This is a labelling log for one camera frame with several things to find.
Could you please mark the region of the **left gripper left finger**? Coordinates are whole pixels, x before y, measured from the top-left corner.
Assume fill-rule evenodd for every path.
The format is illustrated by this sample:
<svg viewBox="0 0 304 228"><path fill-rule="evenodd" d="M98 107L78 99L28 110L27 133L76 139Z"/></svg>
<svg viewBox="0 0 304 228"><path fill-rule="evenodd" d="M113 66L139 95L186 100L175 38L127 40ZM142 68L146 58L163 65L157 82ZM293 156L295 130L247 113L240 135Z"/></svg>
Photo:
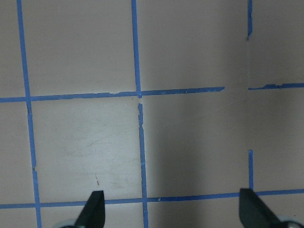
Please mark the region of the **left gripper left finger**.
<svg viewBox="0 0 304 228"><path fill-rule="evenodd" d="M93 191L80 215L75 221L75 228L103 228L105 226L104 191Z"/></svg>

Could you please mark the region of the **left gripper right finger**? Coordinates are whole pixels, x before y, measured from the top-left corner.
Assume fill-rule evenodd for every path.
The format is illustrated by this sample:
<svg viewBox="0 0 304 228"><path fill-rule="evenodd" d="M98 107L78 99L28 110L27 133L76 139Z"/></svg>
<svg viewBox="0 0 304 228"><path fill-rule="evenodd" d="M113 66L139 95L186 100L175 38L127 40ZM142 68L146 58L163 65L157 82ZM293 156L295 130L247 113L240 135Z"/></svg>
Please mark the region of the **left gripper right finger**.
<svg viewBox="0 0 304 228"><path fill-rule="evenodd" d="M244 228L274 228L281 223L252 189L240 189L238 214Z"/></svg>

